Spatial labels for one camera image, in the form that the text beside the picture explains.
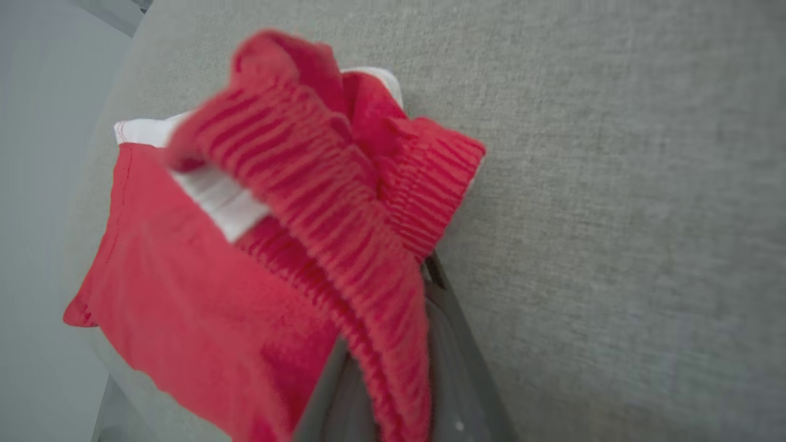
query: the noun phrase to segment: red cloth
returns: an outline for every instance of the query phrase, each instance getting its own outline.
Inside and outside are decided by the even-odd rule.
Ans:
[[[342,76],[327,46],[268,31],[241,45],[229,86],[164,163],[211,162],[274,216],[227,244],[152,149],[121,146],[107,232],[66,322],[100,324],[132,367],[237,440],[291,436],[340,330],[383,439],[426,440],[417,265],[483,147],[409,121],[378,80]]]

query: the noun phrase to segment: folded clothing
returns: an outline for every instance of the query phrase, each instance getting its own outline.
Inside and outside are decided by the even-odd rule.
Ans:
[[[119,123],[107,231],[65,321],[100,325],[132,367],[237,440],[291,436],[340,330],[383,439],[426,440],[417,265],[483,147],[408,120],[386,84],[265,31],[195,112]]]

